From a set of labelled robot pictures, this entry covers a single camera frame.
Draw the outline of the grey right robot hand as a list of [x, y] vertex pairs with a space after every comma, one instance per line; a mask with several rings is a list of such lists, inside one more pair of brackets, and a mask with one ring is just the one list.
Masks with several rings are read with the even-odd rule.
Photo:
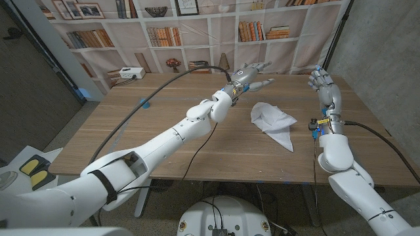
[[316, 65], [310, 74], [308, 85], [318, 94], [320, 109], [324, 115], [341, 115], [341, 92], [324, 68]]

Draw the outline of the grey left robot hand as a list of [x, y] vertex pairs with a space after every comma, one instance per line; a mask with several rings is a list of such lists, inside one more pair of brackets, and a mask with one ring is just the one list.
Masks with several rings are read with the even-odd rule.
[[238, 97], [244, 92], [256, 92], [263, 87], [275, 82], [275, 79], [254, 82], [258, 72], [268, 67], [271, 62], [258, 62], [252, 64], [242, 64], [230, 78], [231, 82], [226, 84], [222, 91], [230, 95], [232, 102], [235, 103]]

